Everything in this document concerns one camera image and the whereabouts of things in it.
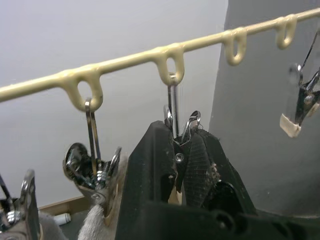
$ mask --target clothes drying rack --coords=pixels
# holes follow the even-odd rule
[[[178,85],[184,77],[184,53],[222,43],[227,62],[238,65],[244,58],[247,48],[247,36],[276,30],[275,42],[279,49],[287,48],[295,36],[297,22],[320,17],[320,7],[278,17],[273,20],[257,24],[226,30],[217,34],[204,36],[184,42],[172,43],[136,54],[88,64],[74,69],[68,69],[53,75],[28,80],[0,88],[0,102],[31,95],[52,88],[63,88],[68,94],[72,104],[80,111],[85,112],[85,99],[78,90],[78,84],[85,81],[92,91],[90,110],[96,111],[103,103],[103,90],[100,85],[100,76],[121,69],[137,66],[147,62],[157,65],[162,82],[167,85]],[[234,55],[234,44],[237,44],[237,53]],[[168,72],[167,59],[172,58],[175,63],[175,77]]]

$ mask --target towel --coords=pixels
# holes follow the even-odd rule
[[[79,232],[78,240],[114,240],[122,200],[128,157],[120,154],[118,168],[118,194],[114,199],[113,214],[108,226],[105,225],[104,209],[100,205],[91,208]]]
[[[56,224],[53,216],[39,212],[39,223],[42,227],[42,240],[68,240]]]

